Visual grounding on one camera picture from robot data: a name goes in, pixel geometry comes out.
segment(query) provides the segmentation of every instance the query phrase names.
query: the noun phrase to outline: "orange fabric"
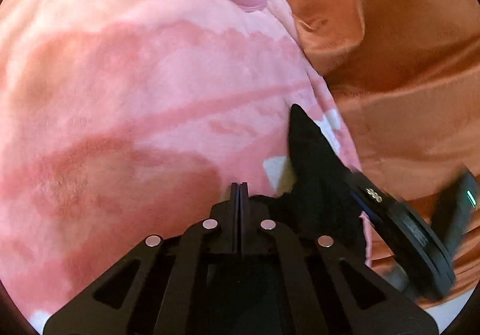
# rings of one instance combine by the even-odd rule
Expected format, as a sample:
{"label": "orange fabric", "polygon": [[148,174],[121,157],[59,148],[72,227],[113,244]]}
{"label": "orange fabric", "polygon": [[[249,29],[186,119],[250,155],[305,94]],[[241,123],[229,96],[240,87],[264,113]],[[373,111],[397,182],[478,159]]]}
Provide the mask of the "orange fabric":
{"label": "orange fabric", "polygon": [[[366,175],[426,218],[464,163],[480,174],[480,6],[476,0],[287,0]],[[450,297],[480,277],[480,216],[455,260]],[[391,252],[374,237],[373,268]]]}

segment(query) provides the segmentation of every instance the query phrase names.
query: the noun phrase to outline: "silver screw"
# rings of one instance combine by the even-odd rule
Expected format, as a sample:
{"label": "silver screw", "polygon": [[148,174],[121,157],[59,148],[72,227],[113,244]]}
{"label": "silver screw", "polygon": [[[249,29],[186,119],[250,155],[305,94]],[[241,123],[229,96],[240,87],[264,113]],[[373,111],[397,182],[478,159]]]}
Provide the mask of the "silver screw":
{"label": "silver screw", "polygon": [[147,244],[147,246],[149,247],[156,247],[160,244],[161,241],[162,238],[160,236],[150,235],[145,239],[145,244]]}
{"label": "silver screw", "polygon": [[323,235],[318,238],[317,243],[322,247],[332,247],[334,240],[330,236]]}
{"label": "silver screw", "polygon": [[271,230],[271,229],[274,229],[277,224],[275,224],[275,221],[273,220],[263,220],[261,223],[260,223],[260,226],[263,228],[263,229],[267,229],[267,230]]}
{"label": "silver screw", "polygon": [[205,229],[214,229],[217,228],[218,222],[214,219],[206,219],[203,223],[203,228]]}

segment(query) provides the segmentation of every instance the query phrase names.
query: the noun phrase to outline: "white surface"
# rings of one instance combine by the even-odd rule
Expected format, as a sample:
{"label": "white surface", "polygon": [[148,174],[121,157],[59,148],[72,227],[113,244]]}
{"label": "white surface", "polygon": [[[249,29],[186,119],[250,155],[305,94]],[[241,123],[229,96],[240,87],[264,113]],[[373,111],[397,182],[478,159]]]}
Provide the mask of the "white surface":
{"label": "white surface", "polygon": [[43,328],[47,323],[47,320],[51,317],[51,314],[44,310],[36,310],[28,320],[32,327],[41,335],[43,334]]}
{"label": "white surface", "polygon": [[462,294],[454,300],[446,302],[445,304],[438,305],[436,307],[426,310],[437,322],[440,332],[443,332],[453,321],[453,319],[457,317],[457,315],[460,313],[460,311],[472,295],[473,290],[474,289],[465,294]]}
{"label": "white surface", "polygon": [[263,169],[276,194],[283,194],[292,190],[295,176],[290,159],[286,156],[273,156],[264,160]]}
{"label": "white surface", "polygon": [[333,128],[332,128],[332,125],[330,124],[330,121],[328,121],[328,117],[324,115],[322,121],[315,120],[315,124],[317,124],[320,127],[320,129],[322,130],[323,136],[325,136],[328,143],[332,147],[333,151],[338,155],[338,153],[340,152],[340,143],[335,137],[335,133],[333,132]]}
{"label": "white surface", "polygon": [[330,109],[328,112],[325,113],[325,117],[327,117],[328,122],[332,129],[340,130],[342,128],[342,117],[340,117],[340,113],[336,109]]}

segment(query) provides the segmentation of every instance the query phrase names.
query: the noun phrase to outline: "pink towel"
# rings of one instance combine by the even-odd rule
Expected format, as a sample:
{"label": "pink towel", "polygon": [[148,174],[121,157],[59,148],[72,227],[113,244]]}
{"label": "pink towel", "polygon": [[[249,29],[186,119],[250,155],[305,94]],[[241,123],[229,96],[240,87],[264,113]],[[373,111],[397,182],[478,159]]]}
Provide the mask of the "pink towel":
{"label": "pink towel", "polygon": [[5,0],[0,278],[46,319],[145,236],[181,234],[231,182],[281,194],[289,108],[357,154],[285,0]]}

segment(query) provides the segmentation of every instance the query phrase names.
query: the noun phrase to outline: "pink tie-dye fabric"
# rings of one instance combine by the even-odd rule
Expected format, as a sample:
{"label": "pink tie-dye fabric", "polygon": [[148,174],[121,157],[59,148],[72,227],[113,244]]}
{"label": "pink tie-dye fabric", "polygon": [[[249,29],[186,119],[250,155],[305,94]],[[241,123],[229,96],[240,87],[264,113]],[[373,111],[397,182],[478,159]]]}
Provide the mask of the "pink tie-dye fabric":
{"label": "pink tie-dye fabric", "polygon": [[285,0],[4,0],[0,278],[37,329],[145,236],[207,217],[231,182],[288,190],[293,103],[359,168],[295,38]]}

